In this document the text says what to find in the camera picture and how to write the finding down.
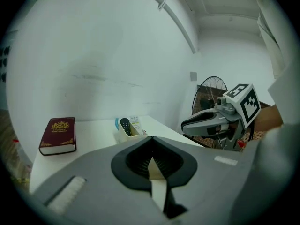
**book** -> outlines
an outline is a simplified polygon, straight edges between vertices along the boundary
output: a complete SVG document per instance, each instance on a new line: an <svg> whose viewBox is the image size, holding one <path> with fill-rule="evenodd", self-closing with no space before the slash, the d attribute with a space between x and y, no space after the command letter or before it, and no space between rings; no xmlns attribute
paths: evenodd
<svg viewBox="0 0 300 225"><path fill-rule="evenodd" d="M75 118L51 118L38 149L44 156L76 151Z"/></svg>

